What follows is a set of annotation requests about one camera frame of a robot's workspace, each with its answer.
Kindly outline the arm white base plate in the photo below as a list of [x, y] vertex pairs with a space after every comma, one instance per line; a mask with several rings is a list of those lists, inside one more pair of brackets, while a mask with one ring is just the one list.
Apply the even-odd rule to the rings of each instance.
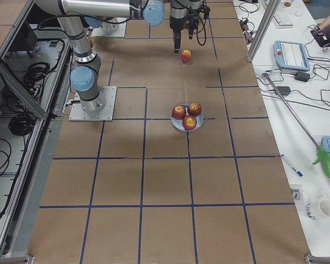
[[100, 27], [94, 28], [92, 37], [115, 37], [123, 38], [125, 36], [126, 23], [108, 24], [103, 23]]
[[69, 120], [71, 122], [111, 122], [113, 120], [116, 102], [116, 86], [100, 86], [98, 98], [92, 101], [84, 101], [76, 92], [72, 104]]

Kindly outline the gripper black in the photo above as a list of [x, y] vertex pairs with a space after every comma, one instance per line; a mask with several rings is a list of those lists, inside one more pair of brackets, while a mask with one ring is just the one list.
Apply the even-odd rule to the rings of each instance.
[[193, 38], [194, 31], [198, 31], [201, 24], [205, 28], [206, 20], [210, 16], [211, 8], [205, 1], [169, 1], [170, 28], [173, 30], [174, 53], [181, 47], [181, 32], [188, 30], [188, 38]]

